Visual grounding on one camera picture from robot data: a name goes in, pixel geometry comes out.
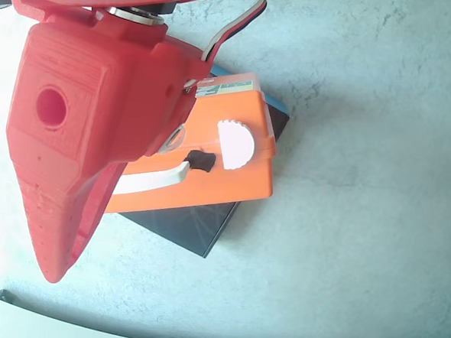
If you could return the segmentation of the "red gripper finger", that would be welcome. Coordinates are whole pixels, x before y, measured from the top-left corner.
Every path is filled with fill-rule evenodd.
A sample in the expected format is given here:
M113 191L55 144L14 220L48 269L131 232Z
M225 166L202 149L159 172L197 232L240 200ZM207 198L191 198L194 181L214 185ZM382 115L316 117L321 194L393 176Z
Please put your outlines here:
M79 227L75 212L81 181L68 177L62 184L27 170L15 173L37 262L46 280L56 284L70 268L73 234Z

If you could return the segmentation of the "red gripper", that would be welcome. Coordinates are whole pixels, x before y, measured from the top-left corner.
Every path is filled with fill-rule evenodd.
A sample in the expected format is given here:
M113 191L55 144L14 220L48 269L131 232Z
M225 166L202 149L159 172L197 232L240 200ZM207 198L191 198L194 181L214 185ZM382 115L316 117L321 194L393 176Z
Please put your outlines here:
M127 162L159 152L192 109L185 84L209 72L200 52L165 27L87 11L31 27L6 131L18 179L76 193L98 174L68 268L96 231Z

